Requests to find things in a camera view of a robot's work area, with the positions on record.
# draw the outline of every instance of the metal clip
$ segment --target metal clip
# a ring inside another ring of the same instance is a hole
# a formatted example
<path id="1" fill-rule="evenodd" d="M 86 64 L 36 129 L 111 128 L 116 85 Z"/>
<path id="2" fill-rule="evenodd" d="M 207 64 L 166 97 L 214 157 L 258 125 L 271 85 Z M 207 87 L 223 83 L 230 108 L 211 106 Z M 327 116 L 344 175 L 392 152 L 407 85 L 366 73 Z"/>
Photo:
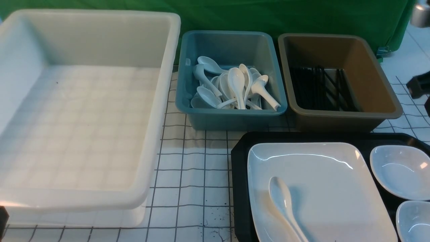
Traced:
<path id="1" fill-rule="evenodd" d="M 379 47 L 378 50 L 376 51 L 377 59 L 389 57 L 390 55 L 391 55 L 391 50 L 389 46 Z"/>

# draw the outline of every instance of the black object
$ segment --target black object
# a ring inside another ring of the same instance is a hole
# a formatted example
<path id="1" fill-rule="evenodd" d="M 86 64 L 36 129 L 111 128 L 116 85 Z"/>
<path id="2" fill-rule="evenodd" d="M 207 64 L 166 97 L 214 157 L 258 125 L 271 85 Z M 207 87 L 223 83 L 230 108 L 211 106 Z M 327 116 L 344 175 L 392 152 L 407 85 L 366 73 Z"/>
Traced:
<path id="1" fill-rule="evenodd" d="M 334 80 L 322 66 L 290 67 L 290 74 L 297 105 L 301 108 L 358 112 L 343 70 L 334 71 Z"/>
<path id="2" fill-rule="evenodd" d="M 370 168 L 369 156 L 372 149 L 381 145 L 404 145 L 422 150 L 430 156 L 430 146 L 403 133 L 299 133 L 299 132 L 250 132 L 245 134 L 231 151 L 233 207 L 235 234 L 240 242 L 258 242 L 252 221 L 248 194 L 248 152 L 258 143 L 301 143 L 301 142 L 344 142 L 361 152 Z M 396 228 L 396 211 L 406 201 L 385 190 L 373 176 L 376 187 Z"/>
<path id="3" fill-rule="evenodd" d="M 3 206 L 0 206 L 0 242 L 2 241 L 4 231 L 6 229 L 9 214 Z"/>
<path id="4" fill-rule="evenodd" d="M 412 79 L 406 84 L 406 87 L 413 99 L 420 98 L 425 94 L 430 94 L 430 71 L 412 77 Z M 424 108 L 427 111 L 427 115 L 430 116 L 430 99 L 427 99 L 424 104 Z"/>

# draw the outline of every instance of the small white bowl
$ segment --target small white bowl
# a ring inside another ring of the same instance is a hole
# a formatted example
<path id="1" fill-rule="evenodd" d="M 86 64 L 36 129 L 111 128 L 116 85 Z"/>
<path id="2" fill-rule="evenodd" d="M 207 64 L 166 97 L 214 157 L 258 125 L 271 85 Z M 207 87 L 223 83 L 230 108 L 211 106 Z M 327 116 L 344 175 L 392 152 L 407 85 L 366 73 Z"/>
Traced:
<path id="1" fill-rule="evenodd" d="M 408 200 L 430 200 L 430 158 L 421 150 L 377 146 L 370 153 L 370 166 L 390 193 Z"/>
<path id="2" fill-rule="evenodd" d="M 397 209 L 396 226 L 402 242 L 430 241 L 430 202 L 402 203 Z"/>

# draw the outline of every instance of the green cloth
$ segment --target green cloth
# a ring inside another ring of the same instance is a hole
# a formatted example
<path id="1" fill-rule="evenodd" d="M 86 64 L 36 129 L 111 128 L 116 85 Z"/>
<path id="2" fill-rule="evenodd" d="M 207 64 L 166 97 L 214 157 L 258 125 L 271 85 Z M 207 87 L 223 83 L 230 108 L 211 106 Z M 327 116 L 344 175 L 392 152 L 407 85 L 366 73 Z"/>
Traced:
<path id="1" fill-rule="evenodd" d="M 358 35 L 376 51 L 400 47 L 415 0 L 3 0 L 0 17 L 25 8 L 175 12 L 190 30 Z"/>

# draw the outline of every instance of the grid pattern tablecloth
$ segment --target grid pattern tablecloth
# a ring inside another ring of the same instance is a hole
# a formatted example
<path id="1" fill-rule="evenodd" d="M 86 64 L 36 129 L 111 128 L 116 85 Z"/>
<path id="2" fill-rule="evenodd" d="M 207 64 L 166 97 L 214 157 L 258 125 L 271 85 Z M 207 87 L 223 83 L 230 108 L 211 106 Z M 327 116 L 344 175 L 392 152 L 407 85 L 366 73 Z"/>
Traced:
<path id="1" fill-rule="evenodd" d="M 374 132 L 407 133 L 430 144 L 427 97 L 412 100 L 405 84 L 430 69 L 430 31 L 411 26 L 402 46 L 382 67 L 404 109 Z M 195 131 L 175 106 L 173 74 L 144 222 L 137 228 L 17 228 L 5 242 L 235 242 L 230 150 L 244 132 Z M 292 117 L 266 131 L 295 131 Z"/>

